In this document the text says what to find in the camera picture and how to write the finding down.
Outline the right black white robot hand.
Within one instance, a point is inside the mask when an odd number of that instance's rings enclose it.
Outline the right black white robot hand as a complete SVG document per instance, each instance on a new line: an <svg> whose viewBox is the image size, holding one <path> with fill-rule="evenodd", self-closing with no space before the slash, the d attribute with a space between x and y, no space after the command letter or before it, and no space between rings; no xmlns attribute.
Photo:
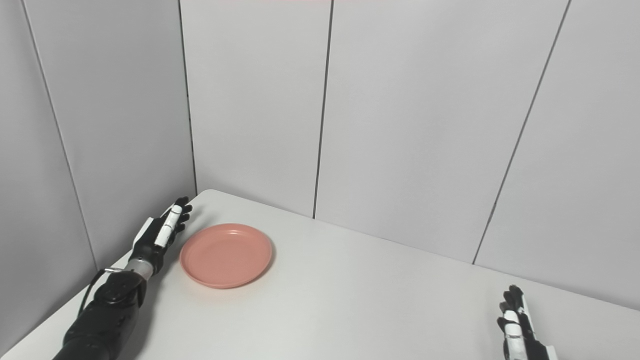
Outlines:
<svg viewBox="0 0 640 360"><path fill-rule="evenodd" d="M506 360L557 360L551 345L538 340L524 292L515 284L503 292L499 304L502 316L497 324L503 332L503 357Z"/></svg>

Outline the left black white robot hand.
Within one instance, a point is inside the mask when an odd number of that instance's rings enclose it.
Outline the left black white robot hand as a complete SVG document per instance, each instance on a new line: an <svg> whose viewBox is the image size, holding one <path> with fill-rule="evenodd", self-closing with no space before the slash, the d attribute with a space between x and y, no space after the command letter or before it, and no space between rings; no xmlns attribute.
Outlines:
<svg viewBox="0 0 640 360"><path fill-rule="evenodd" d="M135 236L125 270L149 280L163 267L164 257L185 223L193 207L187 196L180 197L157 218L147 218Z"/></svg>

